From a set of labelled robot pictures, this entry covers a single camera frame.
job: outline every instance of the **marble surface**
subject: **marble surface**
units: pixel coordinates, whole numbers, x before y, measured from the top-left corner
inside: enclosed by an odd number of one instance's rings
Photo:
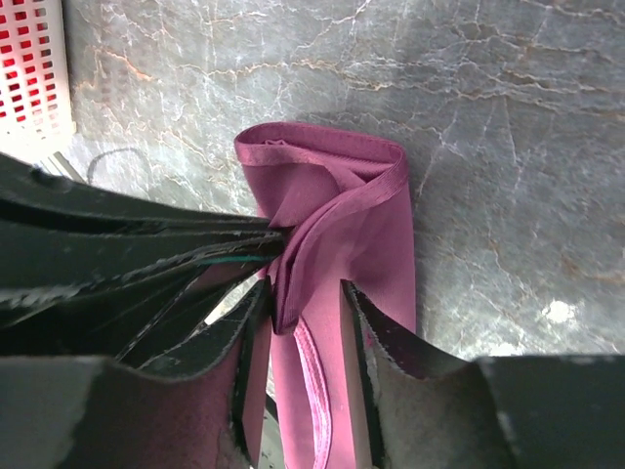
[[[63,0],[93,184],[252,213],[231,141],[402,143],[422,334],[464,358],[625,353],[622,0]]]

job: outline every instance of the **pink fabric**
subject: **pink fabric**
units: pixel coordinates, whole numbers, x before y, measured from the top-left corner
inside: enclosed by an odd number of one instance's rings
[[[283,122],[252,127],[234,145],[259,211],[273,227],[293,228],[268,269],[286,465],[355,468],[339,280],[354,281],[378,308],[415,330],[405,152],[368,135]]]

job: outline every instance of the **white plastic basket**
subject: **white plastic basket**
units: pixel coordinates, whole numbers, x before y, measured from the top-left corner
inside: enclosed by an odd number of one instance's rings
[[[74,132],[61,1],[0,0],[0,150],[28,163]]]

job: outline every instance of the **basket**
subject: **basket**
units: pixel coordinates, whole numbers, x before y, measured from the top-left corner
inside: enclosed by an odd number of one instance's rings
[[[74,133],[62,0],[0,0],[0,151],[28,163]]]

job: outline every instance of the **fabric fold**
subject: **fabric fold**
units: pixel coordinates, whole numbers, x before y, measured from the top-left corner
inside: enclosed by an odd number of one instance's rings
[[[271,361],[286,465],[353,468],[340,280],[353,281],[415,330],[405,151],[369,135],[286,122],[247,129],[234,146],[261,214],[275,228],[292,229],[284,254],[268,269],[277,304]]]

